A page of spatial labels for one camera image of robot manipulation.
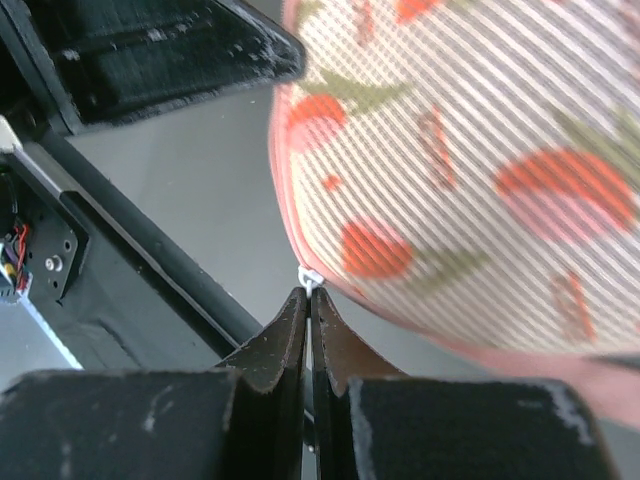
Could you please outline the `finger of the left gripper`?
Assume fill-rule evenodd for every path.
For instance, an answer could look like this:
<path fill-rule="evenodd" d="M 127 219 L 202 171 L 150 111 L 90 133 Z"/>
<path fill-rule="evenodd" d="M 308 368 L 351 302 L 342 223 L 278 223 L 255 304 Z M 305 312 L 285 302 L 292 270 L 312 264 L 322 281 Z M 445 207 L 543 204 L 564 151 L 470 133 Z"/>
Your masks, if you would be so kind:
<path fill-rule="evenodd" d="M 32 1 L 29 12 L 85 125 L 136 122 L 304 71 L 301 43 L 239 1 Z"/>

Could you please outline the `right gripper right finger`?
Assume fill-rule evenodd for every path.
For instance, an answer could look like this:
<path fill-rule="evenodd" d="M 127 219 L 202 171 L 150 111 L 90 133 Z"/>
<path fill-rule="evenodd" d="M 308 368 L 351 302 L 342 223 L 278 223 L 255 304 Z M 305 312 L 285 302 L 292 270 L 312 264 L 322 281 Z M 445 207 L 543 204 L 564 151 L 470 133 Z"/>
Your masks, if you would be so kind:
<path fill-rule="evenodd" d="M 322 479 L 615 479 L 596 421 L 550 379 L 433 379 L 397 369 L 310 299 Z"/>

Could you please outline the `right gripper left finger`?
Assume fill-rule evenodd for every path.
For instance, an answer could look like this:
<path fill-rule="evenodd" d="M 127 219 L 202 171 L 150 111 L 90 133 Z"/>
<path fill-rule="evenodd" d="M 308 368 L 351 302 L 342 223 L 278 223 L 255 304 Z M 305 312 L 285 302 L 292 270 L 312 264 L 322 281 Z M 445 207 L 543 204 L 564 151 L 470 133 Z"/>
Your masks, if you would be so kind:
<path fill-rule="evenodd" d="M 5 479 L 297 479 L 307 296 L 202 371 L 45 370 L 1 396 Z"/>

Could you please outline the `white zipper pull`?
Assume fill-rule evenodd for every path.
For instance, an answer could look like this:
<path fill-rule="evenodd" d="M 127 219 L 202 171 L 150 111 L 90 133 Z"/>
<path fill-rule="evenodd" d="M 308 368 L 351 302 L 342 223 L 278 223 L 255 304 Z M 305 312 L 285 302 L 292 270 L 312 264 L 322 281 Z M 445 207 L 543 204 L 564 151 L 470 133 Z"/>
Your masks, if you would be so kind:
<path fill-rule="evenodd" d="M 316 270 L 300 265 L 298 267 L 298 281 L 305 289 L 306 298 L 310 300 L 313 291 L 324 284 L 325 278 Z"/>

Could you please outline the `floral mesh laundry bag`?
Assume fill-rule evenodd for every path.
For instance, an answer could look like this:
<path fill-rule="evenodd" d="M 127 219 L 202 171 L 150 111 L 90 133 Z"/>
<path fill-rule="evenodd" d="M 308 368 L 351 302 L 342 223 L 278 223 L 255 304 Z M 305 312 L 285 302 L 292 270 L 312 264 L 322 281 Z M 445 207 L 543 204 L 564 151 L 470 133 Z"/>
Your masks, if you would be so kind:
<path fill-rule="evenodd" d="M 286 1 L 271 170 L 302 266 L 639 423 L 639 5 Z"/>

